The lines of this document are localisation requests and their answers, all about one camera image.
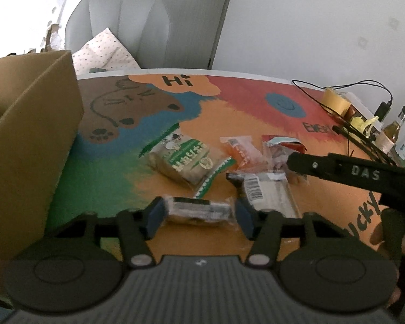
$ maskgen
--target white pillow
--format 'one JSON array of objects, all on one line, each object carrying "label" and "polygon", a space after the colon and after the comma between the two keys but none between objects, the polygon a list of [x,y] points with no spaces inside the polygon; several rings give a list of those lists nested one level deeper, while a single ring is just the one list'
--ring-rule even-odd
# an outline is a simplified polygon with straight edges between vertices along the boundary
[{"label": "white pillow", "polygon": [[80,51],[75,52],[72,59],[77,75],[89,73],[91,68],[104,68],[109,71],[141,69],[109,28],[87,42]]}]

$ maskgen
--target masking tape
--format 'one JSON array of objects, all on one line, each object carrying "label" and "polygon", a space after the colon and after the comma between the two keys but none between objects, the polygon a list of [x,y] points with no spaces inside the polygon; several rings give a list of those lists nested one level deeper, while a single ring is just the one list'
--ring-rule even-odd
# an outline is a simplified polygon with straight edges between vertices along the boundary
[{"label": "masking tape", "polygon": [[346,114],[349,106],[351,106],[351,102],[344,99],[330,87],[325,90],[321,103],[328,108],[331,108],[342,117]]}]

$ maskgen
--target green snack package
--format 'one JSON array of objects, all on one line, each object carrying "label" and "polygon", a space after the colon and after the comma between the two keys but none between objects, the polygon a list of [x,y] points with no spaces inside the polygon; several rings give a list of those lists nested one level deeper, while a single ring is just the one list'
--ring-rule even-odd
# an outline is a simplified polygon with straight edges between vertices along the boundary
[{"label": "green snack package", "polygon": [[139,156],[147,156],[148,164],[163,175],[188,184],[196,199],[204,196],[216,175],[235,163],[221,150],[182,134],[178,123],[145,146]]}]

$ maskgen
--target cartoon dog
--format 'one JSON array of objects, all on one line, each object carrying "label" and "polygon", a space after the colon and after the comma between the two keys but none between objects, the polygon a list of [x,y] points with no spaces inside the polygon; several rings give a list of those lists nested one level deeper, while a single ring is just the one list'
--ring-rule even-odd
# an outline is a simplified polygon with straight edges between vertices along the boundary
[{"label": "cartoon dog", "polygon": [[79,87],[85,111],[79,131],[92,143],[112,141],[118,137],[119,127],[134,128],[141,118],[162,110],[183,110],[169,93],[128,77],[83,79]]}]

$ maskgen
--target table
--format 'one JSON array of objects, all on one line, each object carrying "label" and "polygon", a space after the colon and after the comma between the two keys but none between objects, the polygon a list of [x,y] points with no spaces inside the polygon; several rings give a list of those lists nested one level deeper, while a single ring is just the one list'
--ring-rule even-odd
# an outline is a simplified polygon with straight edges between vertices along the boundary
[{"label": "table", "polygon": [[[189,189],[152,171],[138,155],[141,148],[180,122],[182,131],[222,148],[221,136],[252,135],[261,149],[262,134],[292,136],[307,153],[347,154],[347,140],[336,135],[333,119],[289,81],[232,72],[146,69],[79,76],[85,108],[75,143],[50,207],[47,229],[85,211],[100,217],[141,209],[155,196],[192,196]],[[309,90],[316,97],[322,93]],[[354,156],[367,158],[350,144]],[[379,194],[315,177],[292,185],[301,212],[314,211],[369,244],[380,221]],[[204,198],[225,200],[235,188],[216,177]],[[148,242],[159,261],[163,254],[246,256],[252,242],[238,227],[163,225]],[[118,254],[116,240],[103,247]],[[283,258],[298,247],[286,240]]]}]

